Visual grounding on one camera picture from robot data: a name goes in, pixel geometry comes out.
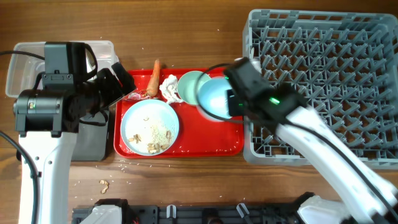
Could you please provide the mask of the light blue plate with rice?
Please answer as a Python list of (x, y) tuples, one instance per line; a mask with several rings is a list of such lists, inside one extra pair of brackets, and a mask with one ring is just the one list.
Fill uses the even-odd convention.
[(160, 100), (134, 103), (122, 116), (120, 134), (129, 152), (156, 156), (168, 150), (179, 134), (174, 109)]

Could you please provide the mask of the clear plastic bin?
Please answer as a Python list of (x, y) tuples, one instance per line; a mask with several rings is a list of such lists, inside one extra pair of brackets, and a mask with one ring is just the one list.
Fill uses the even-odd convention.
[[(108, 40), (84, 40), (92, 48), (99, 69), (109, 68), (119, 62), (114, 51), (114, 45)], [(44, 56), (45, 42), (20, 42), (14, 50), (30, 52)], [(36, 76), (45, 70), (45, 62), (35, 57), (26, 55), (12, 55), (7, 72), (5, 94), (10, 98), (17, 98), (26, 89), (34, 86)]]

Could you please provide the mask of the orange carrot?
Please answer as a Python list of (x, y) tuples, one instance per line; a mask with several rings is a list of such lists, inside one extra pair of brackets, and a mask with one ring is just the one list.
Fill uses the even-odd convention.
[(154, 68), (152, 71), (152, 75), (150, 76), (150, 80), (149, 80), (148, 86), (146, 88), (146, 93), (150, 97), (154, 97), (158, 93), (160, 69), (161, 69), (161, 63), (160, 63), (160, 60), (157, 59), (154, 62)]

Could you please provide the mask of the grey dishwasher rack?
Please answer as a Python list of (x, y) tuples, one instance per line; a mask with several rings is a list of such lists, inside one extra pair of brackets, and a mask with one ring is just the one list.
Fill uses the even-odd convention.
[(397, 18), (255, 9), (243, 55), (272, 86), (292, 85), (372, 169), (397, 169)]

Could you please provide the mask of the light blue bowl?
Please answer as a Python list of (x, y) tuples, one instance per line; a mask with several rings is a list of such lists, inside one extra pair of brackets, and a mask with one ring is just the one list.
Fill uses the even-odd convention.
[(204, 83), (197, 92), (200, 104), (207, 112), (224, 118), (231, 119), (228, 113), (226, 91), (232, 89), (227, 79), (215, 77)]

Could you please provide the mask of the black waste bin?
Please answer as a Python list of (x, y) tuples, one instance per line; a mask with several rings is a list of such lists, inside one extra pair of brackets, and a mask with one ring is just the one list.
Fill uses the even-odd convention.
[(108, 122), (91, 125), (80, 123), (77, 107), (68, 114), (68, 104), (56, 98), (23, 98), (13, 105), (16, 131), (23, 148), (24, 160), (45, 162), (56, 149), (66, 153), (68, 161), (100, 161), (104, 158)]

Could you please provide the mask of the red plastic tray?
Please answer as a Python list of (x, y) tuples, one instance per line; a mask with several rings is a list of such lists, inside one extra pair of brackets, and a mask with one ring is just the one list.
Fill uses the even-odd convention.
[[(191, 71), (205, 71), (205, 68), (166, 68), (160, 72), (160, 83), (169, 75), (178, 79)], [(145, 90), (152, 70), (130, 70), (134, 78), (137, 91)], [(227, 122), (213, 122), (203, 117), (196, 106), (187, 103), (171, 103), (176, 112), (180, 131), (173, 146), (158, 156), (141, 156), (132, 152), (124, 143), (121, 134), (121, 122), (127, 110), (138, 103), (137, 100), (122, 100), (116, 104), (114, 125), (114, 150), (128, 159), (144, 158), (171, 158), (171, 157), (208, 157), (233, 156), (239, 153), (244, 146), (243, 124)]]

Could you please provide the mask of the crumpled white napkin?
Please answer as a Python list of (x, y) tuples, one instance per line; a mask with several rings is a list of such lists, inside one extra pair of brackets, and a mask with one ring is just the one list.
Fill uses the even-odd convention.
[(183, 103), (183, 100), (177, 96), (177, 77), (169, 75), (159, 86), (162, 96), (166, 99), (166, 103)]

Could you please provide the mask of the peanut shell on table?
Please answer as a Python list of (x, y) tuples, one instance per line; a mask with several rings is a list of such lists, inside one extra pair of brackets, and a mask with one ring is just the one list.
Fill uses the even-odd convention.
[(109, 182), (107, 180), (100, 180), (99, 184), (102, 186), (100, 194), (105, 194), (109, 189)]

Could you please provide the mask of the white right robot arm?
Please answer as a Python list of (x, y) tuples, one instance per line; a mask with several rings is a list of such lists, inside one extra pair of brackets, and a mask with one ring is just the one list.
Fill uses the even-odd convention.
[(298, 150), (333, 187), (351, 218), (397, 223), (397, 187), (356, 157), (291, 85), (270, 86), (247, 57), (223, 73), (244, 116)]

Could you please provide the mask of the red snack wrapper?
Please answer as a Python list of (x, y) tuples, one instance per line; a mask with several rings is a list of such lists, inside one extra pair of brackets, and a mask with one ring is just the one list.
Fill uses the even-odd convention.
[(128, 95), (126, 95), (123, 100), (125, 101), (134, 101), (134, 100), (147, 100), (150, 99), (151, 96), (147, 94), (146, 90), (134, 90)]

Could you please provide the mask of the mint green bowl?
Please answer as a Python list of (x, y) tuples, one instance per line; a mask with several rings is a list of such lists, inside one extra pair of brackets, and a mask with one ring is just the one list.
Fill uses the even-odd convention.
[(211, 80), (211, 77), (206, 73), (198, 79), (202, 73), (201, 71), (190, 71), (178, 80), (177, 93), (189, 105), (197, 105), (196, 95), (198, 90), (195, 89), (195, 86), (198, 85), (198, 89), (200, 89), (204, 83)]

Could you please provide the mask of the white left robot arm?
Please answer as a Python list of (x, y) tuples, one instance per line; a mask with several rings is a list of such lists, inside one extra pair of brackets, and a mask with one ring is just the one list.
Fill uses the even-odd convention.
[(84, 42), (46, 42), (42, 89), (14, 103), (22, 159), (19, 223), (66, 223), (70, 163), (82, 117), (109, 108), (135, 90), (120, 63), (87, 70)]

